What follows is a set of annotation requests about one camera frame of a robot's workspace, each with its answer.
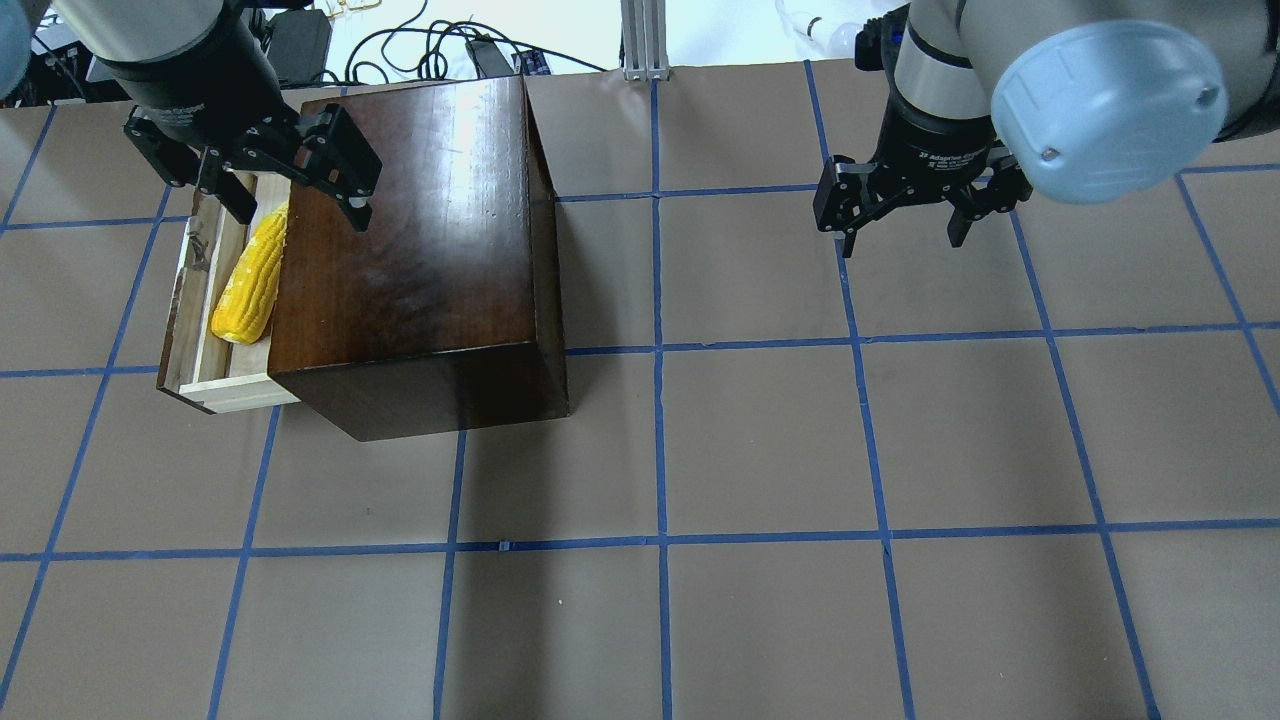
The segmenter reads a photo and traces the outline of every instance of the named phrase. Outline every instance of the brown surface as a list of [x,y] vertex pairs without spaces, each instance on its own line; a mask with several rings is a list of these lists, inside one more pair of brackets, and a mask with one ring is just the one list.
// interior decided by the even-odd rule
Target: brown surface
[[358,439],[563,415],[554,209],[521,79],[335,101],[383,159],[374,218],[357,233],[294,187],[268,373]]

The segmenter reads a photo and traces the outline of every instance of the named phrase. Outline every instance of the yellow corn cob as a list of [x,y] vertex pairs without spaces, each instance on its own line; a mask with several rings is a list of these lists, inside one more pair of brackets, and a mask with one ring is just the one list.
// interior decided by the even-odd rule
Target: yellow corn cob
[[282,204],[253,231],[253,237],[232,269],[223,296],[218,299],[218,307],[209,318],[209,332],[228,342],[244,345],[262,337],[280,284],[288,211],[289,204]]

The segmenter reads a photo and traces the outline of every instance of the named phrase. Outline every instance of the metal bracket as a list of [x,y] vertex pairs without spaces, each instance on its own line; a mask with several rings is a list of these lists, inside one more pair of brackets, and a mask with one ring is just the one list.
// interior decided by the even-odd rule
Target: metal bracket
[[622,0],[622,74],[667,79],[667,0]]

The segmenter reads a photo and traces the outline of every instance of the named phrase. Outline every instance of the open drawer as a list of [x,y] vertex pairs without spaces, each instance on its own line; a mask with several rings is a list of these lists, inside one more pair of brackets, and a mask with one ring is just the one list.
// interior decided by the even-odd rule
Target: open drawer
[[187,220],[169,306],[156,387],[206,413],[233,413],[297,402],[266,375],[270,328],[252,345],[236,345],[209,332],[209,316],[241,251],[262,218],[289,199],[289,181],[274,174],[238,173],[257,197],[250,227],[236,222],[221,202],[196,193]]

